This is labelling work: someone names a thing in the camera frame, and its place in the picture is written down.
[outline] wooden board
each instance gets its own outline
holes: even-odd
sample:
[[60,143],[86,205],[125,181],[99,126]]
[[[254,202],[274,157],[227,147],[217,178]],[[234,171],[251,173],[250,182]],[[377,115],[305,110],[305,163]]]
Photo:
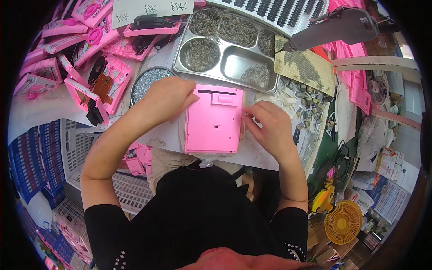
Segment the wooden board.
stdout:
[[[275,36],[275,51],[288,39]],[[333,65],[317,54],[306,51],[281,51],[274,58],[274,72],[334,97]]]

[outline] yellow fan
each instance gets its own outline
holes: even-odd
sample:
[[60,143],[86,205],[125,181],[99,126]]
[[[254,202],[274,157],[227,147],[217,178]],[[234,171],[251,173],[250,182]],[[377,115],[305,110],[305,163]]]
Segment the yellow fan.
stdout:
[[362,226],[362,211],[350,201],[343,200],[336,204],[332,213],[326,215],[324,227],[327,237],[337,245],[352,241]]

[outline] white fan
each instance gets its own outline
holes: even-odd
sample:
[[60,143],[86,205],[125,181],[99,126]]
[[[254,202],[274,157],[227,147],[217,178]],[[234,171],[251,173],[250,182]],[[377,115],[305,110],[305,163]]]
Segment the white fan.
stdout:
[[373,80],[369,80],[368,91],[371,94],[372,101],[378,106],[386,103],[390,95],[388,84],[381,76],[376,76]]

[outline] blue plastic crate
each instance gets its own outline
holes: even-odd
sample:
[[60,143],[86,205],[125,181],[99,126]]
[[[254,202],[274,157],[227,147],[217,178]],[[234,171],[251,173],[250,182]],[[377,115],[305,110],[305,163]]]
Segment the blue plastic crate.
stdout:
[[48,192],[54,195],[66,183],[61,157],[60,119],[39,126],[39,133],[42,159],[50,186]]
[[12,174],[26,203],[47,184],[39,154],[37,128],[32,127],[8,147]]
[[19,219],[21,220],[21,225],[24,227],[27,235],[33,242],[37,236],[35,222],[28,213],[27,209],[24,208],[21,203],[18,204],[17,211]]
[[59,256],[67,263],[70,263],[70,261],[72,260],[72,256],[75,253],[75,251],[63,235],[60,235],[60,238],[57,241],[56,245],[53,247],[53,249],[57,251]]
[[42,189],[42,193],[45,196],[45,198],[47,198],[51,209],[56,208],[61,201],[63,201],[66,198],[66,194],[64,192],[64,188],[61,187],[59,190],[57,190],[57,193],[52,196],[49,189],[47,187],[45,187],[44,189]]

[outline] rectangular slot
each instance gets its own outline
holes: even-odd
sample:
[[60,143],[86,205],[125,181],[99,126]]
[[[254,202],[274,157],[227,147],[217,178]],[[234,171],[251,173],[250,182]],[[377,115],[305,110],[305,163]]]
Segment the rectangular slot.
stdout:
[[205,94],[224,94],[224,95],[237,95],[236,93],[228,93],[228,92],[221,92],[221,91],[212,91],[212,90],[198,90],[198,93],[205,93]]

